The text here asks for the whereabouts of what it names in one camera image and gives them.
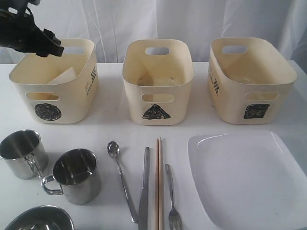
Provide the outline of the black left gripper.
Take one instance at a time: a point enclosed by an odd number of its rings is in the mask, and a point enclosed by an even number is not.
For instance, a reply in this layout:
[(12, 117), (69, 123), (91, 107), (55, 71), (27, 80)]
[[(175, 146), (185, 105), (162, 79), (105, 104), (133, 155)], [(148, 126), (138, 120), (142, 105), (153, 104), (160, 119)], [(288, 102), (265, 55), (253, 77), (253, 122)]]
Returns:
[[(48, 46), (47, 37), (58, 46)], [(12, 48), (22, 53), (35, 53), (39, 57), (46, 58), (49, 55), (61, 57), (64, 47), (55, 34), (44, 29), (39, 29), (29, 7), (18, 17), (17, 13), (8, 8), (0, 10), (0, 45)]]

